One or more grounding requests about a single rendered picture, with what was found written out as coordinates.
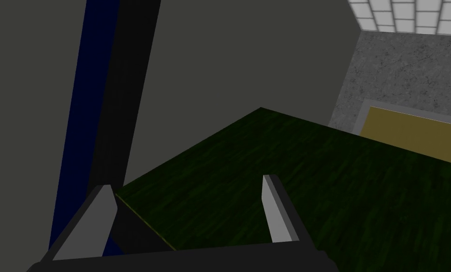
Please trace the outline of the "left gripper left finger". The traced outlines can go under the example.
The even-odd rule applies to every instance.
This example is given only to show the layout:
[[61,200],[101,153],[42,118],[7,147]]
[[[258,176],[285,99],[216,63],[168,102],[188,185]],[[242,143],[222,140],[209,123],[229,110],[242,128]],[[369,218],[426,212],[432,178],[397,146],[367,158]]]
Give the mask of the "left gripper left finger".
[[117,210],[109,184],[94,188],[41,261],[101,257]]

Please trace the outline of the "dark blue and black tall panel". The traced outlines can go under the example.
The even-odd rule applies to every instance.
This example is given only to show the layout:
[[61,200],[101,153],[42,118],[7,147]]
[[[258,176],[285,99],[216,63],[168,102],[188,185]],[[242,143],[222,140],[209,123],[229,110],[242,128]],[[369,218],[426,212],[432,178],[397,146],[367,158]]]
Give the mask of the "dark blue and black tall panel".
[[161,0],[86,0],[49,245],[91,191],[124,186]]

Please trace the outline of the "yellow panel with grey frame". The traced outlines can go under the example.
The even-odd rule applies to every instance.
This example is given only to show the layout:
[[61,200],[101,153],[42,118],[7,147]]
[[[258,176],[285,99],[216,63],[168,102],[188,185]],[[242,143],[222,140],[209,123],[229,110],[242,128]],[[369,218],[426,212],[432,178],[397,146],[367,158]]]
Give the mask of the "yellow panel with grey frame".
[[365,99],[352,133],[451,162],[451,116]]

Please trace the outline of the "dark green wooden table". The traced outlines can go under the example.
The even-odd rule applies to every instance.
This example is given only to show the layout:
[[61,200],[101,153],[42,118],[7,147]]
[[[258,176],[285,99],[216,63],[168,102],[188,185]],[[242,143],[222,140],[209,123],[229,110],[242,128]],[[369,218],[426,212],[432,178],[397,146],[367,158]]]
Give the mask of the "dark green wooden table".
[[117,196],[172,249],[267,243],[266,174],[340,272],[451,272],[451,163],[264,108]]

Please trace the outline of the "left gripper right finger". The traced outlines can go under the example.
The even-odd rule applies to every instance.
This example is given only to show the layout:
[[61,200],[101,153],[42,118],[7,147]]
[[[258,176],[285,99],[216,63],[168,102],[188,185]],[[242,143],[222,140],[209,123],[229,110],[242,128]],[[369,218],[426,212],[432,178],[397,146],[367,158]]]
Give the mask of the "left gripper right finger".
[[263,175],[261,200],[273,243],[306,240],[302,220],[277,175]]

